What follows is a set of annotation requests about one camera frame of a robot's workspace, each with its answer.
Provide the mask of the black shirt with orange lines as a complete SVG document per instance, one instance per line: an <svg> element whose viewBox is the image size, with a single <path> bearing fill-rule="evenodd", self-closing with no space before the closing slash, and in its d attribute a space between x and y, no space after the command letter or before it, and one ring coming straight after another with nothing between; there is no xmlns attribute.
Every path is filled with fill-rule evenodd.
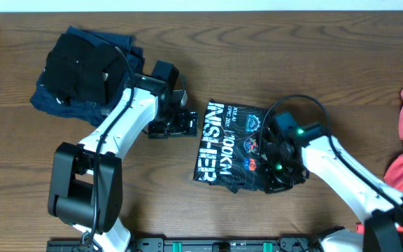
<svg viewBox="0 0 403 252"><path fill-rule="evenodd" d="M265 190L267 161L258 154L265 108L210 101L204 115L193 180L233 193Z"/></svg>

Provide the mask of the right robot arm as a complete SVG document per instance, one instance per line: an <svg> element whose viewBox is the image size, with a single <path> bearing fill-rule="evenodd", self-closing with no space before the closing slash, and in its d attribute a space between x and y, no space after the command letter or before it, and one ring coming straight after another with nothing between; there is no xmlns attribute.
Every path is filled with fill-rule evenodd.
<svg viewBox="0 0 403 252"><path fill-rule="evenodd" d="M260 154L268 162L268 193L304 183L315 174L363 225L359 234L335 227L318 235L310 251L403 251L403 192L373 175L319 123L301 126L288 112L266 116Z"/></svg>

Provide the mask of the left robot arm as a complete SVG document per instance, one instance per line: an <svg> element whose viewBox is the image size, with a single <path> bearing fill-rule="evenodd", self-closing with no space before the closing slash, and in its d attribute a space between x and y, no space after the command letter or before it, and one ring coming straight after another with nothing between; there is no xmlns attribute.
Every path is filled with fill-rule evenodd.
<svg viewBox="0 0 403 252"><path fill-rule="evenodd" d="M174 88L179 70L158 61L150 75L132 74L119 103L78 144L61 143L54 154L48 213L81 233L50 240L48 251L128 251L131 232L119 218L122 161L137 137L195 137L198 115L185 108L186 89Z"/></svg>

